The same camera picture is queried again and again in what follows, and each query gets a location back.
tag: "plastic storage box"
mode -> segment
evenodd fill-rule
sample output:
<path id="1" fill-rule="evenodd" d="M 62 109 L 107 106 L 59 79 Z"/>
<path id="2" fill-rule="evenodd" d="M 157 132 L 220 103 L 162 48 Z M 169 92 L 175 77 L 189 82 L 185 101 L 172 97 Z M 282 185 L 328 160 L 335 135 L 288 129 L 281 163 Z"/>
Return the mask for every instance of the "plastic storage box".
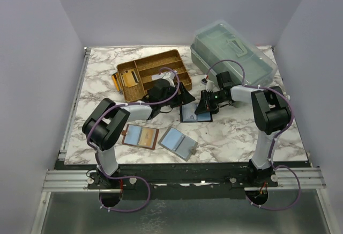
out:
<path id="1" fill-rule="evenodd" d="M 210 66 L 224 59 L 239 62 L 245 70 L 245 83 L 248 85 L 270 85 L 278 66 L 256 46 L 244 40 L 225 21 L 216 21 L 196 32 L 191 45 L 192 61 L 203 73 Z M 242 83 L 242 70 L 233 62 L 222 62 L 209 73 L 216 86 L 218 73 L 229 71 L 236 84 Z"/>

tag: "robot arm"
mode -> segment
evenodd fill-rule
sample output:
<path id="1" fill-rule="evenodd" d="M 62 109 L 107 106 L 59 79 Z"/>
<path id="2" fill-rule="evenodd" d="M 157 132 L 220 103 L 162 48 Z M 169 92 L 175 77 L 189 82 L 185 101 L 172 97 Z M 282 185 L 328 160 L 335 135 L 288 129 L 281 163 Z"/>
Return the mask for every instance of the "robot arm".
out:
<path id="1" fill-rule="evenodd" d="M 96 158 L 98 164 L 102 166 L 106 174 L 112 175 L 118 169 L 114 145 L 119 139 L 127 122 L 134 120 L 150 120 L 159 114 L 161 107 L 163 106 L 174 108 L 195 100 L 195 98 L 184 88 L 182 82 L 180 82 L 179 93 L 177 95 L 165 103 L 156 104 L 171 97 L 176 91 L 173 81 L 170 81 L 168 78 L 169 77 L 167 76 L 166 78 L 158 79 L 155 82 L 154 87 L 148 90 L 147 95 L 142 97 L 141 105 L 115 108 L 105 116 L 105 119 L 109 120 L 108 123 L 101 120 L 94 128 L 90 139 L 98 148 L 96 150 Z M 155 103 L 155 105 L 150 106 L 144 103 Z M 88 137 L 91 129 L 98 119 L 101 118 L 103 113 L 115 105 L 116 103 L 108 98 L 105 98 L 99 103 L 82 126 L 82 132 L 86 137 Z"/>
<path id="2" fill-rule="evenodd" d="M 204 112 L 218 113 L 218 104 L 228 101 L 234 103 L 241 101 L 252 104 L 255 124 L 259 129 L 255 153 L 250 161 L 254 173 L 270 170 L 269 158 L 270 147 L 275 134 L 284 129 L 290 121 L 291 114 L 287 103 L 275 93 L 269 90 L 259 90 L 242 85 L 235 85 L 229 72 L 217 74 L 217 82 L 220 88 L 217 92 L 202 91 L 200 103 L 195 114 Z M 278 86 L 272 87 L 282 93 Z"/>

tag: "screw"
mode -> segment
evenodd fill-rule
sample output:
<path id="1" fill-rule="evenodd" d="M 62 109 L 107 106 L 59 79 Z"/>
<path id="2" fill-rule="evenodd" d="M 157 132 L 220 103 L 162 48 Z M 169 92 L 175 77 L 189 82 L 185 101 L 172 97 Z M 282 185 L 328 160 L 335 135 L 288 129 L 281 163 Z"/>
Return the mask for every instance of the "screw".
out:
<path id="1" fill-rule="evenodd" d="M 134 183 L 137 182 L 137 179 L 136 179 L 136 178 L 130 178 L 130 179 L 129 179 L 129 182 L 130 182 L 131 184 L 134 184 Z"/>
<path id="2" fill-rule="evenodd" d="M 277 182 L 278 181 L 278 176 L 273 174 L 273 175 L 270 176 L 270 179 L 272 180 L 272 182 Z"/>

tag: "gold card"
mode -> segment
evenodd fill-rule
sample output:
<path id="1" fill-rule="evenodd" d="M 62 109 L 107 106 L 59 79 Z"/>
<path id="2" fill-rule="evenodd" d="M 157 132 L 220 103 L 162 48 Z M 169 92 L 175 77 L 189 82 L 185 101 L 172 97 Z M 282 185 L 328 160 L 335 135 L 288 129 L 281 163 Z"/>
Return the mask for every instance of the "gold card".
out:
<path id="1" fill-rule="evenodd" d="M 152 148 L 154 145 L 155 134 L 156 134 L 156 129 L 142 127 L 138 145 Z"/>
<path id="2" fill-rule="evenodd" d="M 127 87 L 138 85 L 138 78 L 133 69 L 126 70 L 125 73 L 123 74 L 123 79 L 125 82 L 125 86 Z"/>

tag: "wooden tray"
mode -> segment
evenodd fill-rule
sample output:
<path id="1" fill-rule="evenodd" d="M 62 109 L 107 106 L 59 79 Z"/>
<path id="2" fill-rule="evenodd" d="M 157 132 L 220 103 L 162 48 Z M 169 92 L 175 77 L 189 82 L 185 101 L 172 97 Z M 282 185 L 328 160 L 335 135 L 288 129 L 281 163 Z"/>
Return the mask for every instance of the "wooden tray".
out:
<path id="1" fill-rule="evenodd" d="M 184 87 L 188 91 L 192 89 L 192 80 L 188 75 L 178 50 L 169 50 L 164 53 L 158 53 L 149 57 L 125 62 L 117 66 L 119 75 L 125 70 L 134 69 L 139 81 L 138 85 L 132 87 L 125 87 L 122 84 L 125 101 L 138 101 L 146 95 L 147 90 L 152 88 L 156 81 L 152 80 L 151 76 L 158 74 L 161 67 L 175 69 Z"/>

